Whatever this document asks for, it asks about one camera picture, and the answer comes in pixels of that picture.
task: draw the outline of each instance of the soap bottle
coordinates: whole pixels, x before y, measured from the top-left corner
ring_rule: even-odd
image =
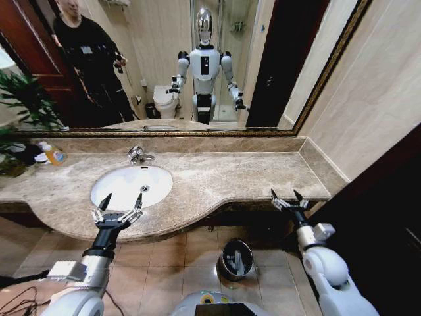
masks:
[[[40,142],[39,144],[42,147],[44,153],[46,154],[48,160],[50,160],[50,162],[53,165],[58,166],[64,163],[64,153],[62,153],[60,150],[53,147],[52,145],[48,144],[47,142]]]

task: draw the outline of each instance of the marble countertop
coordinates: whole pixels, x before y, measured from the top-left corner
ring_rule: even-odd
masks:
[[[180,130],[211,130],[214,129],[207,124],[194,122],[190,120],[178,120],[176,118],[165,119],[165,118],[154,118],[145,120],[134,120],[132,122],[124,122],[106,126],[103,128],[121,129],[121,130],[139,130],[145,126],[171,126],[179,128]]]
[[[120,233],[119,240],[152,240],[171,235],[233,201],[295,199],[293,188],[309,199],[330,194],[298,153],[156,153],[144,165],[168,170],[171,192]],[[90,193],[95,181],[127,167],[121,153],[71,153],[59,166],[37,166],[29,175],[0,184],[0,201],[25,201],[46,225],[65,235],[92,240]]]

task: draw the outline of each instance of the toilet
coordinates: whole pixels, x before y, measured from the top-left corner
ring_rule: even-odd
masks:
[[[162,119],[173,119],[176,116],[178,93],[166,93],[170,88],[171,86],[155,86],[153,90],[153,103]]]

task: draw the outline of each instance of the white sink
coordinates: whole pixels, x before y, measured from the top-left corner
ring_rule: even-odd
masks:
[[[112,193],[109,211],[129,211],[133,209],[142,191],[142,207],[162,201],[172,188],[171,174],[159,167],[134,166],[116,169],[104,174],[93,186],[91,200],[98,206]]]

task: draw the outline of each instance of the door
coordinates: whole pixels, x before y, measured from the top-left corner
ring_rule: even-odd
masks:
[[[0,43],[24,73],[37,77],[64,125],[90,127],[86,95],[27,0],[2,1]]]
[[[329,0],[276,0],[247,127],[276,127]]]

